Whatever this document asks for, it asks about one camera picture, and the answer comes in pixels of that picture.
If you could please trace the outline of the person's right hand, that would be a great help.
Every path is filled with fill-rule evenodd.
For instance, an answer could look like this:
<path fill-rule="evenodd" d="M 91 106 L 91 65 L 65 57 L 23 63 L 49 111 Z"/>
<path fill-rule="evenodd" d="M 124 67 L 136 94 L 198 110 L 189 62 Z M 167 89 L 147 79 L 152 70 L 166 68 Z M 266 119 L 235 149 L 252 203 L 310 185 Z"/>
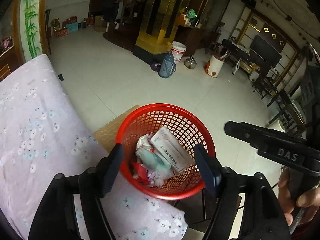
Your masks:
<path fill-rule="evenodd" d="M 295 200 L 289 190 L 289 168 L 284 167 L 278 181 L 278 201 L 283 210 L 288 226 L 293 222 L 292 213 L 295 207 L 306 209 L 300 224 L 310 222 L 319 210 L 319 187 L 306 191 Z"/>

